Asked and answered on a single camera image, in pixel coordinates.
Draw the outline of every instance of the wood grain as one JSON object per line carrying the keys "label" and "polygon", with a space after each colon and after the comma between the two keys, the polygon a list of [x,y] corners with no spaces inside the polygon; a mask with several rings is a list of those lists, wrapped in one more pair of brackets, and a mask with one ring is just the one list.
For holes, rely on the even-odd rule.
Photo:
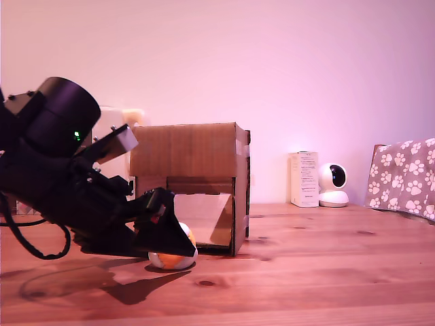
{"label": "wood grain", "polygon": [[[165,272],[75,245],[38,260],[3,228],[1,324],[435,324],[434,226],[357,206],[253,204],[249,230],[236,257]],[[55,225],[23,233],[44,253],[63,246]]]}

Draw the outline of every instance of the ball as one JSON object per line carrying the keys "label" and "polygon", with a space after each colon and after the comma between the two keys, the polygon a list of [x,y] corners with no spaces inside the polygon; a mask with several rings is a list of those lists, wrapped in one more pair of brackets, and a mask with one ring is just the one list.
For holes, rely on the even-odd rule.
{"label": "ball", "polygon": [[191,266],[196,261],[196,258],[198,257],[198,249],[196,248],[195,237],[186,224],[182,222],[179,222],[179,224],[184,233],[186,233],[186,236],[188,236],[190,241],[192,241],[193,245],[195,246],[195,254],[193,257],[185,257],[170,255],[167,253],[148,253],[148,258],[150,259],[151,264],[157,268],[161,268],[163,270],[183,270],[184,268]]}

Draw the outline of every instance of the wire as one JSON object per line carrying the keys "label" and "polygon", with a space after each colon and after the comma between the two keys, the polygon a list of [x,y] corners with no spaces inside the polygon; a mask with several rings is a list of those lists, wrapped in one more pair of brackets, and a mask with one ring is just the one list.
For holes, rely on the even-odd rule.
{"label": "wire", "polygon": [[[38,224],[42,224],[43,222],[46,222],[46,219],[38,219],[37,221],[33,221],[33,222],[23,222],[23,223],[15,223],[16,226],[21,227],[21,226],[34,226],[34,225],[38,225]],[[8,223],[4,223],[4,222],[0,222],[0,226],[9,226]]]}
{"label": "wire", "polygon": [[69,230],[64,225],[58,224],[58,226],[65,233],[66,243],[65,243],[63,250],[56,255],[55,254],[44,255],[41,251],[37,250],[34,246],[32,246],[31,243],[29,241],[27,241],[26,238],[21,234],[21,231],[18,228],[18,225],[22,224],[22,223],[15,223],[14,218],[12,217],[12,214],[11,214],[9,203],[7,202],[7,198],[2,192],[0,192],[0,201],[1,201],[0,209],[1,209],[1,212],[3,213],[3,216],[5,217],[5,220],[7,222],[6,223],[7,226],[9,226],[9,228],[11,229],[12,233],[16,237],[16,240],[18,240],[18,242],[29,253],[31,253],[35,257],[43,259],[43,260],[52,260],[52,259],[62,258],[63,256],[65,256],[68,253],[69,248],[71,246],[71,235],[69,233]]}

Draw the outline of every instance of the pink wall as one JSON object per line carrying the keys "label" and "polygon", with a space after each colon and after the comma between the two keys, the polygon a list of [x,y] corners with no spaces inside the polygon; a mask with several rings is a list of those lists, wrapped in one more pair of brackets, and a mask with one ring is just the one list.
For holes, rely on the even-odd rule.
{"label": "pink wall", "polygon": [[253,202],[283,202],[286,155],[347,167],[435,135],[433,0],[3,0],[6,94],[59,75],[153,124],[252,131]]}

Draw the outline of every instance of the camera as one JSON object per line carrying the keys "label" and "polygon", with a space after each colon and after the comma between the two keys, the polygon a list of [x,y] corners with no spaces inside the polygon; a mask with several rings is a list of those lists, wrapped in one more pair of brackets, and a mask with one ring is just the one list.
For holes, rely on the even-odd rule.
{"label": "camera", "polygon": [[327,163],[319,169],[319,205],[324,207],[345,207],[349,197],[342,190],[347,183],[346,169],[340,164]]}

